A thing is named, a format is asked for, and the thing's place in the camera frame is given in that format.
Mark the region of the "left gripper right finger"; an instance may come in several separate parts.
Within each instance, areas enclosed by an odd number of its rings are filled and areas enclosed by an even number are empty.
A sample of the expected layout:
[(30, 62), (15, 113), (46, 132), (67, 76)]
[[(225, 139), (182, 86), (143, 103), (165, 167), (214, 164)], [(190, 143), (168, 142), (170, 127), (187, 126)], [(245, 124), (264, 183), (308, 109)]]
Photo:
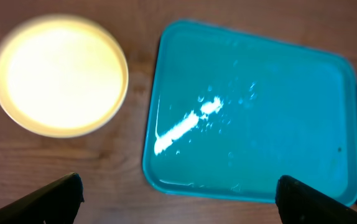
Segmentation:
[(357, 212), (307, 184), (283, 175), (276, 205), (283, 224), (357, 224)]

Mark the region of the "light green plate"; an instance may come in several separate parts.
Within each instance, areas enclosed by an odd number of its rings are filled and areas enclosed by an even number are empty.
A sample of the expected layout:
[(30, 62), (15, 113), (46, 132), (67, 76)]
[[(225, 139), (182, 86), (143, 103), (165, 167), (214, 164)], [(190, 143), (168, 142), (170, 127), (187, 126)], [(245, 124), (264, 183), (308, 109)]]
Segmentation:
[(117, 40), (83, 17), (35, 17), (0, 43), (0, 106), (42, 136), (74, 138), (102, 127), (122, 106), (128, 83)]

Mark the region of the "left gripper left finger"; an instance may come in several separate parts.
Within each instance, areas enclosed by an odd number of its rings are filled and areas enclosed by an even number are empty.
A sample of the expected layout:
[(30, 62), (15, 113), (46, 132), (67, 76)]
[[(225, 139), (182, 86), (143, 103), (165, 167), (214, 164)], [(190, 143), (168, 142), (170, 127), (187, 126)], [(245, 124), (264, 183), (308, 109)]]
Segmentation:
[(84, 202), (83, 184), (77, 173), (60, 179), (0, 208), (2, 223), (72, 224)]

